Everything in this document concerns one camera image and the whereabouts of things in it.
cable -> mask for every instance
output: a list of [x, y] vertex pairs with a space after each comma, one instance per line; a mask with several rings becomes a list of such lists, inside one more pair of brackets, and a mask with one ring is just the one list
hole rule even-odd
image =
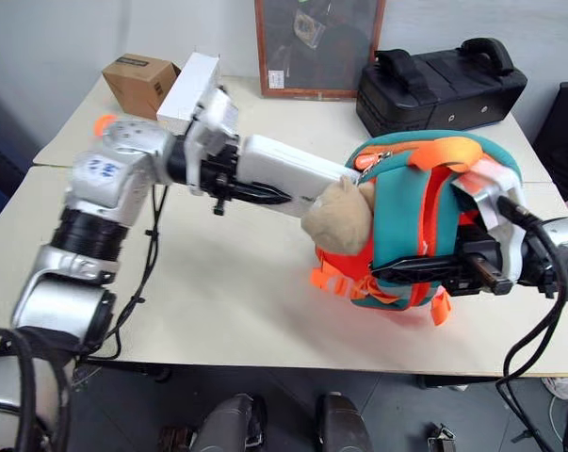
[[148, 246], [148, 252], [145, 258], [145, 268], [143, 268], [143, 273], [141, 275], [141, 281], [139, 286], [133, 296], [129, 299], [128, 303], [122, 308], [121, 313], [119, 314], [116, 324], [114, 328], [110, 330], [105, 339], [110, 336], [114, 336], [116, 339], [116, 351], [109, 356], [93, 356], [92, 359], [96, 361], [113, 361], [116, 360], [119, 356], [121, 356], [122, 352], [122, 339], [121, 339], [121, 328], [122, 325], [126, 322], [129, 316], [135, 310], [135, 307], [144, 302], [145, 299], [141, 296], [143, 294], [143, 289], [147, 284], [150, 276], [152, 276], [152, 272], [154, 271], [154, 267], [156, 261], [158, 259], [158, 251], [159, 251], [159, 231], [158, 231], [158, 223], [160, 221], [160, 217], [162, 216], [162, 211], [164, 209], [164, 204], [169, 193], [169, 188], [167, 186], [164, 187], [162, 192], [162, 196], [160, 201], [157, 200], [156, 197], [156, 189], [155, 186], [152, 186], [152, 209], [154, 213], [154, 226], [151, 230], [147, 230], [145, 232], [146, 235], [150, 237], [150, 243]]
[[560, 443], [562, 444], [562, 437], [560, 436], [560, 434], [556, 430], [556, 425], [554, 424], [554, 416], [552, 415], [552, 411], [554, 409], [554, 402], [555, 401], [556, 401], [556, 396], [552, 395], [551, 402], [549, 402], [549, 423], [551, 424], [551, 427], [554, 429], [554, 433], [556, 433], [556, 437], [558, 438], [558, 441], [560, 441]]
[[16, 435], [15, 450], [36, 450], [33, 435], [37, 419], [37, 387], [32, 363], [32, 350], [26, 339], [17, 331], [0, 328], [0, 355], [13, 352], [20, 368], [20, 422]]
[[49, 363], [54, 373], [57, 383], [58, 409], [57, 426], [54, 434], [52, 435], [51, 444], [53, 452], [65, 452], [70, 434], [70, 383], [68, 382], [63, 366], [59, 365], [60, 358], [57, 356], [56, 350], [45, 336], [43, 336], [42, 333], [34, 327], [21, 327], [18, 331], [24, 335], [32, 337], [33, 341], [31, 341], [31, 343], [37, 346], [35, 349], [39, 349], [41, 357]]
[[77, 381], [73, 381], [73, 384], [71, 385], [73, 388], [80, 386], [81, 384], [83, 384], [85, 381], [88, 381], [89, 379], [91, 379], [95, 374], [97, 374], [100, 370], [102, 370], [103, 367], [97, 367], [96, 369], [93, 369], [92, 372], [90, 372], [87, 376], [83, 377], [82, 379], [79, 379]]
[[[537, 236], [537, 238], [539, 238], [545, 250], [549, 254], [552, 266], [556, 271], [558, 298], [547, 315], [524, 338], [518, 341], [510, 349], [503, 363], [503, 378], [499, 379], [495, 383], [495, 387], [501, 397], [511, 408], [511, 410], [525, 425], [527, 431], [533, 437], [541, 450], [545, 452], [553, 452], [551, 446], [542, 438], [541, 433], [533, 426], [530, 418], [527, 416], [524, 409], [520, 405], [520, 402], [518, 401], [513, 389], [511, 388], [511, 381], [513, 379], [517, 379], [526, 371], [528, 371], [529, 368], [537, 362], [537, 360], [541, 357], [541, 355], [547, 348], [547, 345], [551, 340], [551, 336], [554, 333], [554, 330], [560, 320], [561, 311], [565, 306], [566, 301], [568, 300], [568, 273], [566, 271], [565, 265], [558, 256], [558, 251], [555, 244], [549, 238], [547, 232], [544, 229], [543, 222], [538, 218], [536, 218], [536, 220], [533, 220], [533, 217], [530, 217], [527, 219], [527, 227], [525, 229], [531, 230]], [[543, 331], [545, 331], [544, 337], [532, 356], [519, 369], [510, 373], [511, 360], [514, 358], [514, 356], [527, 344], [536, 339], [537, 336], [539, 336], [539, 334], [541, 334]], [[505, 385], [508, 389], [507, 394], [502, 389], [503, 385]]]

black case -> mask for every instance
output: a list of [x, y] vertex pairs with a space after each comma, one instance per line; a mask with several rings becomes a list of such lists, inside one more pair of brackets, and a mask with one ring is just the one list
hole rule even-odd
[[503, 120], [527, 85], [499, 40], [410, 56], [377, 51], [363, 69], [357, 114], [372, 137], [423, 129], [463, 130]]

orange buckle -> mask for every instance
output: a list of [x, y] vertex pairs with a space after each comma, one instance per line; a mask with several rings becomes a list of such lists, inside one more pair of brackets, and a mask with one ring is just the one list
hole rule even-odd
[[336, 295], [345, 296], [349, 289], [349, 282], [340, 270], [325, 260], [321, 260], [321, 267], [313, 268], [310, 281], [315, 287], [327, 292], [329, 289], [328, 282], [332, 278], [335, 278], [333, 292]]
[[395, 297], [394, 295], [384, 294], [378, 287], [376, 279], [371, 275], [364, 276], [350, 289], [350, 297], [352, 299], [364, 299], [368, 295], [384, 304], [394, 303], [398, 300], [398, 297]]
[[439, 287], [437, 294], [430, 302], [430, 315], [437, 327], [445, 323], [451, 312], [451, 302], [449, 301], [449, 294], [443, 287]]

table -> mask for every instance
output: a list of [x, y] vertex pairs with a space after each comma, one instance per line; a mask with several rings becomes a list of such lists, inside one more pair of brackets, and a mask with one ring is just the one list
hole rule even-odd
[[[256, 78], [223, 77], [222, 82], [239, 108], [238, 132], [242, 137], [264, 135], [339, 162], [347, 160], [357, 146], [369, 139], [355, 113], [354, 101], [263, 99]], [[70, 166], [76, 155], [89, 148], [92, 125], [105, 114], [128, 117], [105, 80], [99, 78], [34, 163]], [[525, 182], [551, 182], [512, 114], [502, 122], [470, 132], [487, 137], [510, 152]]]
[[[0, 216], [0, 326], [57, 226], [67, 178], [67, 169], [31, 169]], [[525, 190], [536, 214], [566, 215], [552, 184], [526, 183]], [[359, 308], [308, 283], [316, 259], [296, 218], [244, 202], [228, 203], [220, 218], [212, 203], [184, 186], [171, 189], [161, 254], [146, 303], [123, 329], [122, 361], [496, 376], [508, 348], [551, 307], [536, 289], [518, 286], [506, 297], [453, 299], [441, 327], [428, 307]], [[110, 287], [117, 311], [138, 283], [150, 223], [146, 205]], [[567, 311], [529, 375], [568, 376]]]

gray floor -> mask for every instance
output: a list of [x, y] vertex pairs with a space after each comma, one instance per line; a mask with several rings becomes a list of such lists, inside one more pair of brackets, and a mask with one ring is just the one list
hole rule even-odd
[[[561, 451], [548, 419], [551, 395], [538, 379], [515, 383], [527, 412], [550, 444]], [[163, 426], [197, 426], [222, 399], [240, 392], [268, 404], [265, 450], [312, 451], [313, 414], [319, 395], [339, 391], [362, 412], [377, 451], [428, 451], [430, 423], [457, 435], [458, 452], [526, 452], [532, 439], [511, 442], [523, 428], [492, 383], [465, 392], [423, 390], [415, 377], [366, 372], [239, 367], [176, 367], [165, 383], [103, 368], [76, 387], [71, 452], [155, 451]], [[565, 427], [566, 402], [556, 401], [554, 420]]]

